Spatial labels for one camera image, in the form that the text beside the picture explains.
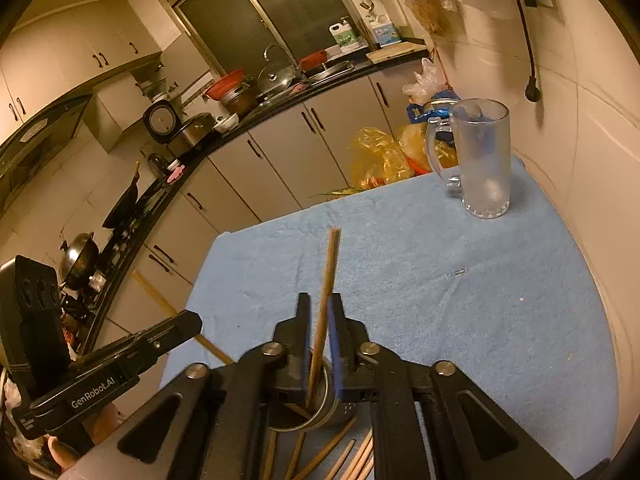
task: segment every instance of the red bowl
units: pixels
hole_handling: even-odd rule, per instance
[[[300,60],[300,69],[302,72],[306,72],[307,70],[311,70],[316,66],[322,65],[326,61],[326,51],[318,50],[313,54],[309,54],[308,56],[303,57]]]
[[[220,101],[222,96],[230,90],[237,87],[244,79],[244,69],[238,68],[233,72],[228,73],[224,77],[218,79],[213,85],[211,85],[205,91],[205,94],[211,97],[214,101]]]

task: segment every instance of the plastic bag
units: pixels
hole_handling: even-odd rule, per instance
[[[402,86],[402,93],[423,106],[431,96],[447,88],[444,72],[426,57],[422,58],[422,74],[414,72],[417,83]]]
[[[371,189],[414,176],[400,145],[377,128],[361,128],[353,149],[356,156],[351,172],[359,188]]]
[[[416,173],[425,174],[431,172],[427,155],[424,153],[424,137],[427,132],[427,124],[409,124],[400,133],[400,147],[404,154],[411,159],[409,165]],[[456,150],[443,140],[435,142],[436,154],[443,168],[453,168],[458,165]]]

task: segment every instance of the electrical cable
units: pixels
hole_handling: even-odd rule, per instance
[[[536,86],[536,64],[533,61],[533,50],[531,49],[531,41],[529,39],[529,30],[527,29],[527,22],[524,17],[524,9],[522,9],[522,4],[520,0],[516,0],[518,4],[518,11],[520,12],[520,21],[522,22],[522,30],[524,31],[524,39],[527,42],[527,51],[529,52],[529,63],[531,65],[531,74],[529,76],[529,82],[527,83],[527,87],[524,90],[524,95],[526,98],[532,103],[537,103],[540,101],[540,90]]]

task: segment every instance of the wooden stick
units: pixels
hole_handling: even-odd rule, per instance
[[[371,473],[372,469],[373,469],[373,455],[367,462],[367,465],[364,466],[362,473],[360,473],[360,476],[358,476],[356,480],[367,480],[367,476],[369,476],[369,473]]]
[[[358,460],[358,463],[353,468],[353,471],[351,471],[349,480],[356,480],[358,478],[358,476],[360,475],[360,471],[362,470],[365,463],[369,459],[369,455],[371,455],[372,451],[373,451],[373,439],[369,440],[369,443],[367,444],[367,449],[364,450],[364,453],[360,457],[360,460]]]
[[[326,302],[334,291],[335,267],[338,264],[338,247],[340,246],[340,229],[331,228],[326,242],[326,263],[324,264],[324,276],[322,277],[322,288],[320,290],[320,303],[318,312],[318,323],[316,324],[316,334],[314,336],[314,353],[311,357],[311,369],[309,370],[308,390],[306,391],[306,407],[309,407],[314,396],[316,381],[320,373],[322,364],[322,354],[324,353],[324,342],[326,340]]]
[[[335,461],[334,466],[330,469],[330,471],[324,477],[324,480],[334,480],[334,476],[336,475],[336,473],[338,471],[340,471],[340,468],[342,467],[342,464],[344,464],[344,461],[347,460],[347,457],[348,457],[349,453],[351,452],[351,449],[353,448],[353,445],[355,443],[356,443],[356,441],[355,441],[354,438],[352,438],[348,442],[348,444],[344,447],[344,450],[342,451],[342,453],[340,453],[340,456],[338,457],[338,460]]]
[[[160,294],[160,292],[158,292],[158,290],[153,285],[151,285],[151,283],[149,283],[142,274],[140,274],[137,270],[134,270],[131,275],[133,279],[140,284],[145,292],[149,296],[151,296],[151,298],[160,306],[162,310],[165,311],[168,316],[175,317],[178,315],[178,311],[175,309],[175,307],[171,303],[169,303],[166,298],[162,294]],[[198,334],[194,339],[202,346],[204,346],[204,348],[209,350],[209,352],[215,355],[215,357],[220,359],[225,365],[229,365],[235,362],[231,357],[225,354],[220,348],[215,346],[202,334]]]
[[[267,448],[267,458],[264,461],[264,471],[262,480],[271,480],[271,472],[273,471],[273,460],[276,455],[276,438],[278,433],[273,430],[269,431],[269,447]]]
[[[360,447],[358,448],[356,455],[353,457],[353,460],[351,460],[350,464],[347,466],[347,469],[345,469],[344,473],[340,477],[340,480],[349,479],[349,477],[351,476],[351,473],[353,473],[353,468],[356,467],[358,460],[360,460],[360,457],[364,453],[364,450],[367,449],[367,446],[369,445],[369,442],[371,441],[372,438],[373,438],[373,428],[369,430],[369,433],[367,433],[367,436],[364,437],[364,440],[362,441],[362,444],[360,444]]]
[[[293,480],[302,480],[303,478],[306,478],[306,476],[309,473],[311,473],[316,468],[316,466],[318,466],[318,464],[325,459],[325,457],[329,453],[331,453],[331,450],[338,445],[338,442],[340,442],[341,439],[344,437],[344,435],[347,433],[347,431],[351,429],[355,421],[356,421],[356,418],[353,417],[349,422],[347,422],[347,425],[344,428],[342,428],[342,431],[338,433],[336,436],[334,436],[329,441],[329,443],[326,446],[324,446],[324,448],[321,449],[320,452],[315,457],[313,457],[307,465],[305,465],[302,468],[302,471],[300,471],[297,475],[293,477]]]
[[[286,475],[284,475],[284,480],[291,480],[293,478],[293,474],[296,472],[298,459],[300,458],[300,452],[302,451],[302,445],[305,443],[305,436],[305,431],[300,431],[300,433],[298,434],[296,445],[293,448],[293,454],[291,455],[291,460],[289,461],[289,467],[287,467],[287,473]]]

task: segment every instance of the bowl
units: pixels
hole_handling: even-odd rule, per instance
[[[233,114],[227,117],[226,119],[224,119],[223,121],[219,121],[213,127],[213,129],[216,130],[217,132],[220,132],[221,134],[226,134],[227,132],[233,130],[236,126],[238,126],[239,122],[240,122],[240,119],[238,118],[238,114]]]

